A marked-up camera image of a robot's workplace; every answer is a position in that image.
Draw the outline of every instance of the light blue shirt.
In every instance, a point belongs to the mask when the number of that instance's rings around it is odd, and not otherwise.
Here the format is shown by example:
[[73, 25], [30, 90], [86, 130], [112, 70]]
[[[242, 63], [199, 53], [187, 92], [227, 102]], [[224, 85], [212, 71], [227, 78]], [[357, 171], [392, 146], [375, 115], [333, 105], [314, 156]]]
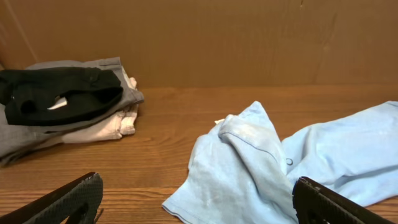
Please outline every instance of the light blue shirt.
[[283, 142], [254, 102], [197, 139], [188, 178], [163, 207], [185, 223], [297, 223], [292, 189], [301, 176], [367, 206], [398, 194], [397, 137], [396, 102]]

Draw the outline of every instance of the stack of folded clothes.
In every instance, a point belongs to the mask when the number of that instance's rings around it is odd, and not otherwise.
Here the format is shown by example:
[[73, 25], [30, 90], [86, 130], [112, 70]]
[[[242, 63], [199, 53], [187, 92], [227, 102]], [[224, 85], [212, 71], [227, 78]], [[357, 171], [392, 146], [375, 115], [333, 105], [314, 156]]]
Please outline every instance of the stack of folded clothes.
[[0, 71], [0, 164], [60, 143], [134, 134], [144, 96], [120, 58]]

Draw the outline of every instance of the folded clothes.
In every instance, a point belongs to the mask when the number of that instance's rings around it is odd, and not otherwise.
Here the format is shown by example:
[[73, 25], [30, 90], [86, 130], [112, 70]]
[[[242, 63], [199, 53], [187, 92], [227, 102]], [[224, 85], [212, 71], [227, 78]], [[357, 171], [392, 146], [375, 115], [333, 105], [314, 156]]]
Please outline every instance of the folded clothes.
[[398, 194], [398, 103], [314, 124], [279, 141], [260, 103], [198, 138], [163, 207], [185, 223], [297, 223], [300, 176], [365, 206]]
[[[0, 71], [0, 103], [8, 124], [55, 126], [91, 120], [122, 97], [112, 70], [58, 67]], [[59, 98], [67, 104], [51, 110]]]
[[[130, 78], [130, 84], [131, 88], [136, 89], [137, 82], [134, 78]], [[99, 123], [51, 138], [36, 146], [35, 149], [43, 149], [61, 143], [87, 143], [121, 139], [123, 135], [134, 134], [136, 132], [134, 121], [137, 118], [137, 111], [138, 105], [127, 106]]]
[[9, 164], [27, 154], [31, 149], [36, 147], [46, 139], [62, 135], [64, 133], [75, 131], [81, 128], [89, 127], [105, 118], [111, 116], [118, 110], [141, 103], [144, 96], [141, 92], [129, 88], [128, 77], [123, 74], [123, 68], [120, 58], [108, 58], [95, 60], [91, 62], [77, 61], [58, 61], [38, 63], [28, 67], [27, 69], [42, 69], [55, 67], [85, 67], [99, 68], [102, 70], [112, 70], [121, 82], [123, 87], [123, 95], [121, 100], [104, 114], [97, 116], [89, 121], [79, 121], [72, 124], [63, 124], [58, 126], [16, 126], [7, 123], [4, 114], [4, 106], [0, 105], [0, 164]]

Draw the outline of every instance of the gray fabric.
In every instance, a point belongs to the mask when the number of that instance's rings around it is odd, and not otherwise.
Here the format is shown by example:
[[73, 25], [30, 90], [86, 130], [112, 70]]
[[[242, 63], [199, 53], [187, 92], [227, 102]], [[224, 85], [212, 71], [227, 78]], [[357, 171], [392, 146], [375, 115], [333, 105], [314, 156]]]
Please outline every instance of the gray fabric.
[[91, 62], [77, 62], [64, 60], [57, 62], [44, 62], [31, 65], [26, 69], [41, 69], [53, 67], [96, 67], [102, 70], [112, 70], [121, 81], [123, 95], [118, 104], [113, 106], [105, 114], [89, 121], [80, 121], [72, 124], [60, 126], [16, 126], [8, 125], [4, 114], [4, 105], [0, 105], [0, 164], [12, 162], [27, 151], [32, 149], [40, 142], [65, 132], [85, 128], [95, 124], [108, 116], [111, 116], [117, 110], [125, 108], [128, 105], [141, 103], [144, 101], [144, 95], [138, 90], [130, 89], [127, 80], [122, 72], [120, 58], [108, 58], [94, 60]]

